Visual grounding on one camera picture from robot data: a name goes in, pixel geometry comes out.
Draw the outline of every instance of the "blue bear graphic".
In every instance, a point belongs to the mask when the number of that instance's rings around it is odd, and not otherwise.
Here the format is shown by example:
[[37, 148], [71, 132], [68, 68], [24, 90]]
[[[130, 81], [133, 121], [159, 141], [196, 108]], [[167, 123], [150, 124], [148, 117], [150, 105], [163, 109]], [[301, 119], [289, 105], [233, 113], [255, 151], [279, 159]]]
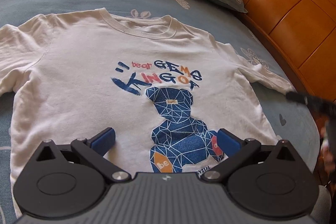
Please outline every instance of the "blue bear graphic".
[[217, 133], [190, 116], [193, 96], [188, 90], [154, 86], [146, 89], [146, 96], [166, 118], [152, 132], [150, 161], [155, 173], [181, 173], [184, 165], [197, 164], [209, 155], [217, 162], [224, 158]]

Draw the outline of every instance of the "ribbed neckline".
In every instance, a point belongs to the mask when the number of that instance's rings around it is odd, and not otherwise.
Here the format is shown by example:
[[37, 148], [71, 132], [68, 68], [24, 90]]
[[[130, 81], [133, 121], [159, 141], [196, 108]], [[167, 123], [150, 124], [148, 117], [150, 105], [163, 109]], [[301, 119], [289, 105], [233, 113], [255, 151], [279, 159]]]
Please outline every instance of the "ribbed neckline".
[[[112, 28], [120, 32], [129, 34], [129, 35], [133, 35], [136, 37], [145, 37], [149, 39], [165, 39], [165, 38], [171, 38], [176, 33], [178, 21], [177, 19], [171, 17], [170, 15], [166, 15], [158, 19], [137, 19], [137, 18], [128, 18], [128, 17], [112, 15], [106, 10], [106, 8], [101, 8], [101, 9], [96, 9], [96, 10], [100, 12], [101, 16], [103, 17], [103, 19], [106, 21], [108, 25], [110, 25]], [[121, 24], [120, 22], [117, 21], [117, 19], [135, 22], [139, 24], [139, 27], [141, 27], [142, 25], [144, 26], [163, 25], [163, 26], [168, 27], [168, 29], [162, 33], [141, 32], [141, 31], [133, 30]]]

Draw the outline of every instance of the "wooden headboard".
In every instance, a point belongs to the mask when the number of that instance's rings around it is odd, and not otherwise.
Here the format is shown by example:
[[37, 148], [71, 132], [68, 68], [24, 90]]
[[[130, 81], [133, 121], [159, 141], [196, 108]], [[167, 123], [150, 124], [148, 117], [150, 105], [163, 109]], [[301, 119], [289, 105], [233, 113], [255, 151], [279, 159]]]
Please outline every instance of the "wooden headboard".
[[336, 100], [336, 0], [243, 0], [236, 16], [298, 90]]

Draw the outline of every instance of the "human hand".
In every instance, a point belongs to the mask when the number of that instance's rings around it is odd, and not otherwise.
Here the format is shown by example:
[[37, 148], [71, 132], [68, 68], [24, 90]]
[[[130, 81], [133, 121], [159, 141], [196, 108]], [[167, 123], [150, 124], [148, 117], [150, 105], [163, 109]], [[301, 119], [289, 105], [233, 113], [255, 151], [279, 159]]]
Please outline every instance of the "human hand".
[[[324, 138], [326, 134], [326, 129], [322, 128], [320, 132], [320, 136]], [[330, 173], [335, 170], [335, 157], [334, 155], [330, 152], [329, 146], [323, 146], [321, 147], [321, 152], [322, 152], [322, 159], [324, 163], [324, 170], [327, 173]]]

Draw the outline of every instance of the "shirt sleeve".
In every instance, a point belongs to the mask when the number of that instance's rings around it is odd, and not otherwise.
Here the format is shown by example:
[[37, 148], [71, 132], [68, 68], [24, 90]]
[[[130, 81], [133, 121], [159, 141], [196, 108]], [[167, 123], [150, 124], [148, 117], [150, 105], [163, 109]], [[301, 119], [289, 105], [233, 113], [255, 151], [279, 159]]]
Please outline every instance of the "shirt sleeve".
[[265, 87], [286, 94], [286, 92], [293, 90], [293, 86], [286, 79], [269, 71], [263, 65], [252, 65], [244, 57], [238, 55], [235, 49], [230, 44], [223, 44], [215, 41], [210, 34], [211, 43], [219, 51], [219, 54], [226, 60], [233, 63], [239, 72], [250, 82], [260, 82]]
[[53, 15], [37, 15], [19, 27], [0, 28], [0, 96], [16, 91], [24, 72], [47, 52], [53, 37]]

